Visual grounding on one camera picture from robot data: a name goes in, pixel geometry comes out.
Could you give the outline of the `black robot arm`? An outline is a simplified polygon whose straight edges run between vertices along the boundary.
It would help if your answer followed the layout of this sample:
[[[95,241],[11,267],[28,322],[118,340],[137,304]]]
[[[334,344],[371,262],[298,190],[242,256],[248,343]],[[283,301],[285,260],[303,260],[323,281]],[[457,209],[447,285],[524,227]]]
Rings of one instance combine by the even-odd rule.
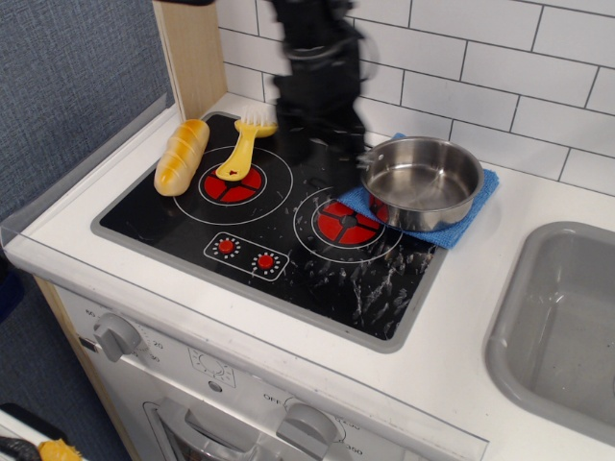
[[[359,186],[357,157],[365,127],[355,111],[361,93],[359,42],[346,19],[349,1],[274,1],[290,73],[273,80],[281,142],[292,163],[319,161],[341,195]]]

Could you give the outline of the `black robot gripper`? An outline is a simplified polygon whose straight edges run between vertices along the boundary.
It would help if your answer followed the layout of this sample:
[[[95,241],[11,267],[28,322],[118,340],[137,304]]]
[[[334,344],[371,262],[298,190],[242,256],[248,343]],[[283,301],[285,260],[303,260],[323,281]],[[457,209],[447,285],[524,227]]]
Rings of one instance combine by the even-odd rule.
[[[344,28],[333,43],[311,48],[283,42],[290,64],[288,75],[276,76],[279,144],[286,161],[298,165],[314,155],[320,138],[335,137],[332,147],[332,186],[342,195],[360,184],[362,157],[369,150],[365,128],[355,111],[362,78],[359,42],[362,35]]]

